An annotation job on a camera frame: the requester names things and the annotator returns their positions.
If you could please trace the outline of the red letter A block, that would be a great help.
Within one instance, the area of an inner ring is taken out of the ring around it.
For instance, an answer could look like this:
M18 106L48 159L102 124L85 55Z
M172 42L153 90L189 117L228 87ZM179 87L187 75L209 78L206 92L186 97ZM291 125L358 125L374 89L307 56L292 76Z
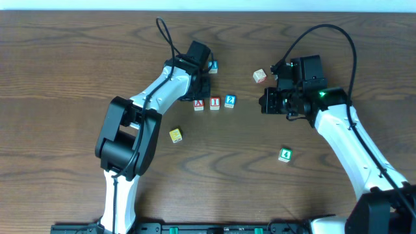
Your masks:
M197 99L193 101L193 106L195 111L202 111L204 110L204 100Z

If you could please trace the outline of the red letter I block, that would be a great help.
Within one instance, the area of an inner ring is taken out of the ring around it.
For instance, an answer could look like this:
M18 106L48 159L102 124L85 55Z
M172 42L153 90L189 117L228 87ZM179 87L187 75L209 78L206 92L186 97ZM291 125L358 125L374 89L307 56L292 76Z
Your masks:
M220 98L219 97L211 97L210 98L210 110L211 111L217 111L220 109Z

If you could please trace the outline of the blue number 2 block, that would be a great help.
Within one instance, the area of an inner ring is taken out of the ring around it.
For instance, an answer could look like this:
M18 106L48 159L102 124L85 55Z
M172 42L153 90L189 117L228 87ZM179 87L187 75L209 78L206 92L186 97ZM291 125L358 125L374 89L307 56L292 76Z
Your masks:
M225 108L233 108L235 106L236 103L236 96L234 95L226 95L225 96L225 101L224 101L224 106Z

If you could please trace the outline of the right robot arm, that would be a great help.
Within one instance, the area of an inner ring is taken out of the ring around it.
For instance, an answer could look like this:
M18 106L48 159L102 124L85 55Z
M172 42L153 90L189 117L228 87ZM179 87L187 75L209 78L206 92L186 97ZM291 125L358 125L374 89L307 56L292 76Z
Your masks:
M306 119L330 145L353 186L357 203L350 215L311 219L310 233L415 232L415 186L382 155L342 88L300 92L270 87L259 104L263 114Z

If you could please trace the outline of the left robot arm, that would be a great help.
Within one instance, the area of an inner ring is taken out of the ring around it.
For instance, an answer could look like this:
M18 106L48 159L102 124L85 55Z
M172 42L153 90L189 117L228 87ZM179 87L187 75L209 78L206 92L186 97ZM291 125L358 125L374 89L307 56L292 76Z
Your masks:
M134 226L138 180L155 155L161 118L175 101L198 98L206 64L185 56L167 60L144 91L110 102L95 148L107 183L99 221L104 233L128 233Z

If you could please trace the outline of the blue letter P block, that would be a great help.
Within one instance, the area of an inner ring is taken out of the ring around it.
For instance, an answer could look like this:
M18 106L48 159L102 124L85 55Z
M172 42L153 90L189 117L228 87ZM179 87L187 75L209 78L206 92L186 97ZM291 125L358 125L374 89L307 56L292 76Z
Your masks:
M208 63L208 73L218 73L218 61L209 61Z

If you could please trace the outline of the white block red print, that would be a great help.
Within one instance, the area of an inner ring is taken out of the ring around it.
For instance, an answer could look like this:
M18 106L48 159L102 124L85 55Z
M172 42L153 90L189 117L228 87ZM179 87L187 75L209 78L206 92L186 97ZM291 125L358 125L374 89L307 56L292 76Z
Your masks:
M259 69L253 73L253 79L256 83L262 83L267 78L263 69Z

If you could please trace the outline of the yellow wooden block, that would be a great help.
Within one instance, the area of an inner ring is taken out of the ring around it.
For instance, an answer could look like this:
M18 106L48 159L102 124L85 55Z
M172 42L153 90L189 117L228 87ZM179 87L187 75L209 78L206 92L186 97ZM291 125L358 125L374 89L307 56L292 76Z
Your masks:
M182 139L183 139L181 131L178 128L171 130L169 132L169 135L170 135L170 138L172 139L172 142L174 144L177 143L177 142L182 141Z

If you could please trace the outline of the green number 4 block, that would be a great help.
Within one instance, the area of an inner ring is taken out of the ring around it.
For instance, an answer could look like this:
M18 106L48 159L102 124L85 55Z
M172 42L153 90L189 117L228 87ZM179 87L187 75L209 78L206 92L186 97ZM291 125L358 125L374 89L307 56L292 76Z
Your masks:
M293 152L290 149L281 148L278 155L278 160L282 162L289 162L292 158Z

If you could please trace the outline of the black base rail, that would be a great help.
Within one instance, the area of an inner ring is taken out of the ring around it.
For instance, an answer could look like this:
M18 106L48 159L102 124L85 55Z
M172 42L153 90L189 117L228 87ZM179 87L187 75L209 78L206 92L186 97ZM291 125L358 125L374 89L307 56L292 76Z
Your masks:
M101 218L92 223L56 223L51 233L148 233L148 234L240 234L240 233L349 233L346 219L338 216L319 216L306 220L273 219L269 223L166 223L163 220L134 218L125 224L120 220Z

